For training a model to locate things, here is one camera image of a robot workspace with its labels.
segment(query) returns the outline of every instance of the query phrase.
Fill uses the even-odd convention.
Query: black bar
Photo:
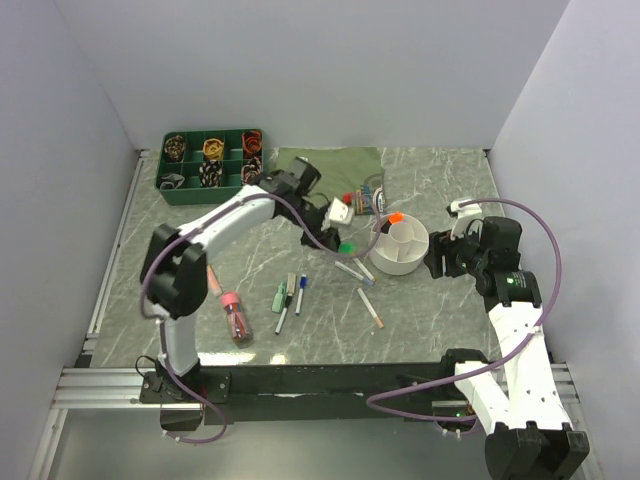
[[[385,417],[366,405],[369,396],[441,376],[440,363],[398,363],[202,367],[199,379],[212,403],[225,412],[230,422],[239,422]],[[229,381],[225,384],[221,379],[226,378]],[[149,385],[157,384],[157,380],[155,372],[145,375]],[[220,391],[227,388],[227,395],[221,396]],[[430,415],[431,402],[459,399],[464,396],[457,389],[446,388],[403,395],[383,404]],[[164,387],[159,391],[143,388],[140,402],[179,403]],[[207,409],[205,424],[218,423],[218,417]]]

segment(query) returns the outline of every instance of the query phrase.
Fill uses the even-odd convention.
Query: green cloth
[[[363,184],[373,192],[382,185],[380,154],[375,147],[350,147],[334,150],[313,148],[280,148],[275,168],[286,170],[295,157],[306,157],[317,168],[322,178],[311,193],[324,193],[329,201],[333,197],[342,199],[347,192],[354,192]],[[322,197],[314,196],[314,205],[325,203]]]

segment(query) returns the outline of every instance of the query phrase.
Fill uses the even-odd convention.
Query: marble countertop
[[[266,153],[273,159],[277,151]],[[429,231],[451,227],[445,211],[451,201],[497,195],[480,149],[381,148],[380,154],[388,210],[414,216]],[[138,312],[139,275],[151,233],[162,223],[177,227],[211,209],[167,205],[154,188],[157,161],[152,152],[142,165],[92,367],[131,367],[138,355],[156,355],[157,328]],[[483,209],[502,214],[499,205]],[[373,218],[356,217],[351,228],[341,229],[343,241],[362,248],[373,223]],[[378,329],[355,291],[362,284],[335,268],[327,254],[302,247],[300,236],[298,227],[275,219],[210,260],[223,289],[239,293],[254,341],[243,349],[235,346],[218,299],[209,295],[196,325],[203,365],[430,362],[455,347],[499,356],[470,277],[432,280],[423,264],[409,275],[393,277],[367,258],[364,263],[377,279],[367,296],[385,324]],[[301,315],[290,312],[276,336],[279,315],[270,307],[287,272],[305,273],[308,285]]]

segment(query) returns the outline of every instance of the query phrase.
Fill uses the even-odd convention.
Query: pink cap
[[[222,303],[222,307],[224,308],[232,303],[240,303],[240,297],[236,292],[223,293],[222,297],[220,297],[220,303]]]

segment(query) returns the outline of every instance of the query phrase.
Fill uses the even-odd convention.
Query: white container
[[[429,232],[424,225],[410,215],[403,214],[401,222],[381,233],[378,242],[369,253],[373,264],[389,275],[406,275],[413,272],[429,250]],[[391,215],[382,217],[382,225]],[[371,239],[376,235],[371,231]]]

